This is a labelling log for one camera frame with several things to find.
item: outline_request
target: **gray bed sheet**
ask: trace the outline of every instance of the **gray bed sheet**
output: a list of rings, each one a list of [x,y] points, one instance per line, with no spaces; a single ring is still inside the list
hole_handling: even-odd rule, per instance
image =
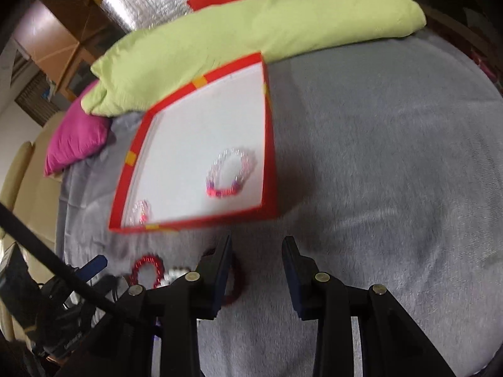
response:
[[[248,285],[199,326],[208,377],[307,376],[315,322],[293,311],[280,244],[345,284],[384,283],[456,375],[480,370],[503,339],[503,101],[461,52],[428,31],[268,66],[282,215],[179,233],[107,230],[141,114],[74,164],[60,197],[57,251],[73,266],[104,254],[129,273],[146,253],[194,268],[232,234]],[[356,375],[361,355],[355,335]]]

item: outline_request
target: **silver screw head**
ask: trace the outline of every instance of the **silver screw head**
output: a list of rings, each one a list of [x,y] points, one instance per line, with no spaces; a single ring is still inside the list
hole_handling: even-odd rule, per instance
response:
[[[379,295],[385,294],[386,292],[388,292],[388,289],[386,289],[386,287],[384,285],[381,285],[380,283],[373,285],[372,290],[374,291],[375,294],[379,294]]]
[[[198,274],[197,272],[189,272],[189,273],[185,274],[185,279],[189,282],[195,282],[200,277],[201,277],[200,274]]]
[[[316,279],[318,282],[328,282],[330,281],[330,275],[326,272],[318,272],[314,276],[314,279]]]
[[[133,285],[127,290],[127,293],[129,293],[131,296],[138,296],[142,292],[143,292],[142,285]]]

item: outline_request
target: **pink pillow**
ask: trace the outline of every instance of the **pink pillow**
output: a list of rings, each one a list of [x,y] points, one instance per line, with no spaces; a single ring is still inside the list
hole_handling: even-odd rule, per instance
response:
[[[91,156],[105,144],[110,120],[107,117],[86,114],[80,105],[82,98],[96,84],[97,80],[74,100],[54,132],[45,158],[46,176]]]

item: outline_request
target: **red beaded bracelet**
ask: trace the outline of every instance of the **red beaded bracelet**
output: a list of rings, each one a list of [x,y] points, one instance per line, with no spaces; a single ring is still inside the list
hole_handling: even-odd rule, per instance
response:
[[[131,275],[129,276],[129,285],[137,285],[138,284],[138,271],[140,268],[146,264],[151,264],[155,266],[155,272],[157,274],[157,279],[153,285],[154,288],[160,285],[161,280],[164,279],[164,265],[163,260],[160,259],[156,255],[145,255],[136,261],[133,266],[133,270],[131,271]]]

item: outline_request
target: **green pillow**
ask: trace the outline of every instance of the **green pillow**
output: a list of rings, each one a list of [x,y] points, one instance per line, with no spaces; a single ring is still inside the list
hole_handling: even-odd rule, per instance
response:
[[[413,0],[241,0],[211,6],[151,30],[132,32],[92,65],[100,82],[86,113],[147,110],[228,62],[261,52],[266,62],[424,27]]]

